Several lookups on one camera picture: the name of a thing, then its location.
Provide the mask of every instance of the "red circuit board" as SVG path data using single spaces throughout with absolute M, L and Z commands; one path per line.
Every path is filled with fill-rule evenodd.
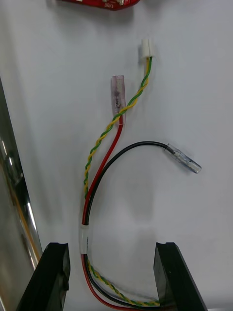
M 108 10 L 120 10 L 128 8 L 132 5 L 135 5 L 140 0 L 62 0 L 68 1 L 77 4 L 84 4 L 90 6 L 97 6 L 99 8 L 108 9 Z

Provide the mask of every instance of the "wire end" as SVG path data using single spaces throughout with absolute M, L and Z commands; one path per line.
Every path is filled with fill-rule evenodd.
M 171 155 L 174 160 L 178 161 L 191 172 L 198 174 L 201 171 L 201 166 L 192 159 L 190 159 L 188 156 L 183 154 L 183 152 L 181 152 L 179 149 L 168 144 L 166 151 Z

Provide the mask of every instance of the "white cable tie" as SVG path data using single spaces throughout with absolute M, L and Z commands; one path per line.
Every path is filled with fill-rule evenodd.
M 80 253 L 85 255 L 88 252 L 88 242 L 89 242 L 89 226 L 80 226 Z

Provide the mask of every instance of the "black wire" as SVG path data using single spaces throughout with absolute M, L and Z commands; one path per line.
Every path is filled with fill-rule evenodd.
M 92 283 L 92 285 L 104 296 L 106 297 L 107 299 L 119 304 L 119 305 L 122 305 L 122 306 L 125 306 L 125 307 L 130 307 L 130 308 L 133 308 L 133 309 L 137 309 L 137 310 L 160 310 L 160 307 L 139 307 L 139 306 L 136 306 L 136 305 L 131 305 L 127 302 L 124 302 L 124 301 L 121 301 L 121 300 L 118 300 L 116 298 L 113 298 L 112 296 L 110 296 L 107 292 L 105 292 L 95 281 L 94 279 L 92 278 L 92 275 L 90 273 L 90 270 L 88 268 L 88 256 L 87 255 L 84 255 L 84 262 L 85 262 L 85 268 L 86 268 L 86 271 L 87 271 L 87 274 L 88 274 L 88 277 Z
M 101 174 L 99 175 L 95 185 L 94 185 L 94 188 L 92 190 L 92 193 L 91 193 L 91 196 L 90 196 L 90 199 L 89 199 L 89 202 L 88 202 L 88 205 L 87 205 L 87 211 L 86 211 L 86 218 L 85 218 L 85 225 L 88 225 L 89 224 L 89 218 L 90 218 L 90 212 L 91 212 L 91 207 L 92 207 L 92 203 L 93 203 L 93 200 L 94 200 L 94 197 L 95 197 L 95 194 L 96 194 L 96 191 L 98 189 L 98 186 L 104 176 L 104 174 L 107 172 L 107 170 L 109 169 L 109 167 L 120 157 L 122 156 L 124 153 L 126 153 L 127 151 L 129 151 L 130 149 L 133 149 L 133 148 L 136 148 L 136 147 L 139 147 L 139 146 L 145 146 L 145 145 L 150 145 L 150 146 L 157 146 L 157 147 L 161 147 L 161 148 L 164 148 L 164 149 L 167 149 L 168 151 L 170 151 L 171 153 L 174 153 L 174 151 L 168 146 L 168 145 L 165 145 L 163 143 L 160 143 L 160 142 L 156 142 L 156 141 L 141 141 L 141 142 L 137 142 L 135 144 L 132 144 L 124 149 L 122 149 L 117 155 L 115 155 L 106 165 L 105 167 L 103 168 Z M 120 305 L 123 305 L 123 306 L 126 306 L 126 307 L 131 307 L 131 308 L 134 308 L 134 309 L 138 309 L 138 310 L 159 310 L 160 307 L 139 307 L 139 306 L 134 306 L 134 305 L 131 305 L 131 304 L 128 304 L 122 300 L 118 300 L 118 299 L 115 299 L 113 298 L 112 296 L 110 296 L 107 292 L 105 292 L 96 282 L 95 280 L 92 278 L 92 275 L 89 271 L 89 268 L 88 268 L 88 256 L 85 255 L 84 256 L 84 262 L 85 262 L 85 269 L 87 271 L 87 274 L 88 274 L 88 277 L 92 283 L 92 285 L 106 298 L 108 298 L 109 300 L 115 302 L 115 303 L 118 303 Z
M 90 212 L 91 212 L 91 206 L 92 206 L 92 203 L 93 203 L 93 200 L 94 200 L 94 197 L 95 197 L 95 194 L 96 194 L 96 191 L 98 189 L 98 186 L 100 184 L 100 181 L 102 180 L 104 174 L 106 173 L 106 171 L 108 170 L 108 168 L 120 157 L 122 156 L 124 153 L 126 153 L 127 151 L 129 151 L 130 149 L 133 149 L 133 148 L 136 148 L 136 147 L 139 147 L 139 146 L 146 146 L 146 145 L 150 145 L 150 146 L 157 146 L 157 147 L 161 147 L 161 148 L 164 148 L 164 149 L 167 149 L 168 151 L 170 151 L 171 153 L 174 153 L 174 151 L 168 146 L 168 145 L 165 145 L 161 142 L 156 142 L 156 141 L 140 141 L 140 142 L 137 142 L 135 144 L 132 144 L 124 149 L 122 149 L 117 155 L 115 155 L 106 165 L 105 167 L 103 168 L 99 178 L 97 179 L 95 185 L 94 185 L 94 188 L 92 190 L 92 193 L 91 193 L 91 196 L 90 196 L 90 199 L 89 199 L 89 202 L 88 202 L 88 205 L 87 205 L 87 212 L 86 212 L 86 219 L 85 219 L 85 225 L 88 225 L 89 224 L 89 218 L 90 218 Z

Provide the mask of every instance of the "white plastic connector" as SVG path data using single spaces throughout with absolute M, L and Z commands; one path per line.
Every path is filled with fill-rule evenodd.
M 89 226 L 80 226 L 80 253 L 85 255 L 88 252 L 88 242 L 89 242 Z
M 155 57 L 155 44 L 153 40 L 142 39 L 142 58 Z

